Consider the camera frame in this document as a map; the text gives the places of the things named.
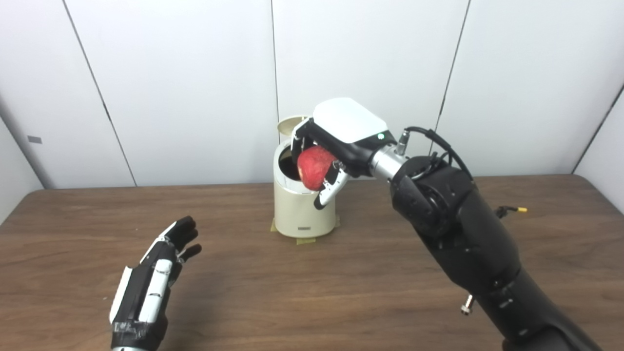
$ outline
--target trash can lid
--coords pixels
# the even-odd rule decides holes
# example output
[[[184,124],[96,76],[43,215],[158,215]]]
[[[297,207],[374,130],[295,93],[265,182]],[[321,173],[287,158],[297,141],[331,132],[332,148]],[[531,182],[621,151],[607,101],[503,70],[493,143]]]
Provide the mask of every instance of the trash can lid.
[[[277,123],[277,130],[285,136],[290,136],[293,133],[293,129],[308,116],[291,116],[280,123]]]

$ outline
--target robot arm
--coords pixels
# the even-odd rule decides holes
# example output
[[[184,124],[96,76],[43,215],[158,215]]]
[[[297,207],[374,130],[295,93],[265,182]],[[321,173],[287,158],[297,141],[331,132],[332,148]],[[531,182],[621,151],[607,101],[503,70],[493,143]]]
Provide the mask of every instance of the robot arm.
[[[445,152],[406,157],[410,132],[424,134]],[[447,276],[470,294],[463,312],[476,300],[504,336],[504,350],[600,350],[522,268],[515,242],[466,165],[434,131],[408,127],[397,142],[382,120],[355,101],[333,99],[295,129],[295,162],[312,141],[336,156],[343,172],[390,184],[394,209],[412,224]],[[336,188],[329,195],[321,190],[319,197],[335,196]]]
[[[165,309],[182,265],[202,247],[184,247],[197,237],[195,221],[184,217],[165,229],[139,265],[126,267],[110,308],[113,351],[156,351],[167,331]]]

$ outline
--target apple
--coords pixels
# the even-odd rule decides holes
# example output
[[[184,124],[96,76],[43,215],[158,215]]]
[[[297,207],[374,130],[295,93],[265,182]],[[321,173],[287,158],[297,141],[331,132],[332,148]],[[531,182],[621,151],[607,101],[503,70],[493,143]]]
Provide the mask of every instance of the apple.
[[[325,174],[334,160],[336,160],[334,155],[320,146],[305,149],[297,160],[303,186],[309,190],[320,190]]]

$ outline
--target robot prosthetic hand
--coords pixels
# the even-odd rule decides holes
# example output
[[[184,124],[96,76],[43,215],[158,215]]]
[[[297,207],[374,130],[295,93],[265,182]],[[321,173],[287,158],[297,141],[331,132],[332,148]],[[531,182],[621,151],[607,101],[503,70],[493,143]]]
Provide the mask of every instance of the robot prosthetic hand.
[[[167,331],[165,309],[170,288],[182,265],[202,247],[184,247],[197,237],[195,221],[187,216],[154,240],[139,265],[126,267],[110,308],[111,349],[156,351]]]

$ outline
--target cable connector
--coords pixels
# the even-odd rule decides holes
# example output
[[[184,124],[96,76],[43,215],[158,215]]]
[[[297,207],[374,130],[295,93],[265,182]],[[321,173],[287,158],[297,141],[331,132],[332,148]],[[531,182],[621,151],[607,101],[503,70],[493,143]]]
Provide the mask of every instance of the cable connector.
[[[409,131],[405,130],[403,131],[403,134],[401,134],[401,137],[399,138],[399,142],[396,146],[396,149],[394,150],[394,153],[399,156],[405,155],[405,149],[407,149],[407,142],[409,142]]]
[[[528,212],[529,209],[526,207],[500,206],[494,211],[494,213],[496,214],[496,217],[503,218],[509,213],[509,211]]]

